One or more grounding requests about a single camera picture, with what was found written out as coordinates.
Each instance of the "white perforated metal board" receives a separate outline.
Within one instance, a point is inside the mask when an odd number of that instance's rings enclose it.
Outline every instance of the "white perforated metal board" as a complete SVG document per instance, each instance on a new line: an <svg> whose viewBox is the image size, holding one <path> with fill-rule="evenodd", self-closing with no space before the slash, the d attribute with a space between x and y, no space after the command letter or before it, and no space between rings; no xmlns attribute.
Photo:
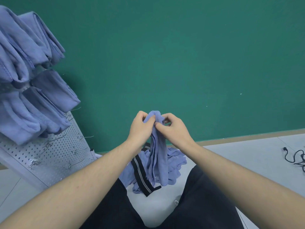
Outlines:
<svg viewBox="0 0 305 229"><path fill-rule="evenodd" d="M12 88L0 84L0 93L7 91ZM96 160L71 112L66 117L71 126L61 134L37 138L23 146L0 133L0 163L44 190Z"/></svg>

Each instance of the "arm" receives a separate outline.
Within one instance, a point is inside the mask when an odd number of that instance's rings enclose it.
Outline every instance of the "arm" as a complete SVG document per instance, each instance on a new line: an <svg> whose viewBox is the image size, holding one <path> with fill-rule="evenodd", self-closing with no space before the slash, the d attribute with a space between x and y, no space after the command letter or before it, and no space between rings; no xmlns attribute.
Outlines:
<svg viewBox="0 0 305 229"><path fill-rule="evenodd" d="M0 228L79 228L150 137L155 118L143 123L146 116L142 111L137 114L124 143L40 193Z"/></svg>
<svg viewBox="0 0 305 229"><path fill-rule="evenodd" d="M197 145L181 119L163 115L170 127L156 128L191 158L259 228L304 228L305 198L249 169Z"/></svg>

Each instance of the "pant leg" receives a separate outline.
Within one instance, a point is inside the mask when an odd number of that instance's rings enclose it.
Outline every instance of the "pant leg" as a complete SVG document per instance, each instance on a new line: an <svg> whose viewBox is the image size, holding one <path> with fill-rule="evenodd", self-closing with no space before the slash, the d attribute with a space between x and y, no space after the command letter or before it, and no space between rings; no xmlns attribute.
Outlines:
<svg viewBox="0 0 305 229"><path fill-rule="evenodd" d="M178 206L158 228L244 229L234 204L197 165Z"/></svg>
<svg viewBox="0 0 305 229"><path fill-rule="evenodd" d="M146 227L130 203L126 188L118 179L80 228L141 229Z"/></svg>

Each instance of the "forearm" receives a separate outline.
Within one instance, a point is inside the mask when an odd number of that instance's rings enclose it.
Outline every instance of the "forearm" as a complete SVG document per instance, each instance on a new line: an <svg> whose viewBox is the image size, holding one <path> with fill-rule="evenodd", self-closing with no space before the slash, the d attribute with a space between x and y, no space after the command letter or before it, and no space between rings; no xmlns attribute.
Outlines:
<svg viewBox="0 0 305 229"><path fill-rule="evenodd" d="M1 228L79 228L136 154L131 142L105 154L14 212Z"/></svg>
<svg viewBox="0 0 305 229"><path fill-rule="evenodd" d="M299 194L197 144L184 152L258 227L304 227L305 198Z"/></svg>

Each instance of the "person's right hand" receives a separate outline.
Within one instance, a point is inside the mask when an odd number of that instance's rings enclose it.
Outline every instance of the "person's right hand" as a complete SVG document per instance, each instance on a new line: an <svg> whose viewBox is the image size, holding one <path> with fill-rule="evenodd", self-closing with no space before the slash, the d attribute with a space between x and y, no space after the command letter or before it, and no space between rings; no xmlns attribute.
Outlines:
<svg viewBox="0 0 305 229"><path fill-rule="evenodd" d="M171 113L162 115L165 117L165 123L169 125L165 126L156 122L156 129L162 133L166 139L168 139L178 149L185 151L186 148L192 144L195 144L183 121Z"/></svg>

